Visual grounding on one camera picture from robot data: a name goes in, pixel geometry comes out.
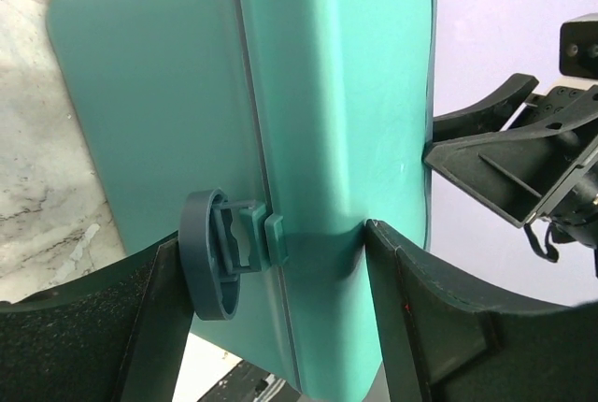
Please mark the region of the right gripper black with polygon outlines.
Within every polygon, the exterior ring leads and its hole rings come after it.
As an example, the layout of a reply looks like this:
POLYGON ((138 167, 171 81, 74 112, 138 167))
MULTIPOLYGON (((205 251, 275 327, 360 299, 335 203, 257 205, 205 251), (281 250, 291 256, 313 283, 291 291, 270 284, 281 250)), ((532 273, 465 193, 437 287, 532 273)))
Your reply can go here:
POLYGON ((516 73, 475 104, 434 117, 425 162, 522 227, 531 247, 595 248, 597 87, 557 86, 540 95, 537 85, 536 77, 516 73))

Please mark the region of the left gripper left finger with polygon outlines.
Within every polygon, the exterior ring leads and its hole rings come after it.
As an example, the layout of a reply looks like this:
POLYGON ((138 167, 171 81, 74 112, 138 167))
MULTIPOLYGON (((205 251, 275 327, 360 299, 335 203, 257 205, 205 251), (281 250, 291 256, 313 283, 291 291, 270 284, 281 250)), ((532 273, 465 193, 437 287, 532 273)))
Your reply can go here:
POLYGON ((1 304, 4 401, 170 401, 192 321, 167 239, 1 304))

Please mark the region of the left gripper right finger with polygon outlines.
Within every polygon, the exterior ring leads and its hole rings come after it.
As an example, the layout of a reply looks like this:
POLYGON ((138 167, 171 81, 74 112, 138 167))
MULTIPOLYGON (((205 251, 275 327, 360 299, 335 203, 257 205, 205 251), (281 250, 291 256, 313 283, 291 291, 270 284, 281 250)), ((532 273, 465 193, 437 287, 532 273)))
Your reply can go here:
POLYGON ((596 399, 595 303, 509 292, 378 220, 364 246, 391 400, 596 399))

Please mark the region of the green medicine box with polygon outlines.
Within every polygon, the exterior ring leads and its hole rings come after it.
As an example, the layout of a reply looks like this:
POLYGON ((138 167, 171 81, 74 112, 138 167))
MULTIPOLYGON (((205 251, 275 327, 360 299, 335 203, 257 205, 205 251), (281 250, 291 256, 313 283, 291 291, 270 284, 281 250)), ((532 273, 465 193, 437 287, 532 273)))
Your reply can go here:
POLYGON ((323 401, 381 367, 363 228, 429 241, 436 0, 50 0, 46 26, 124 248, 186 197, 253 201, 263 270, 192 275, 198 336, 323 401))

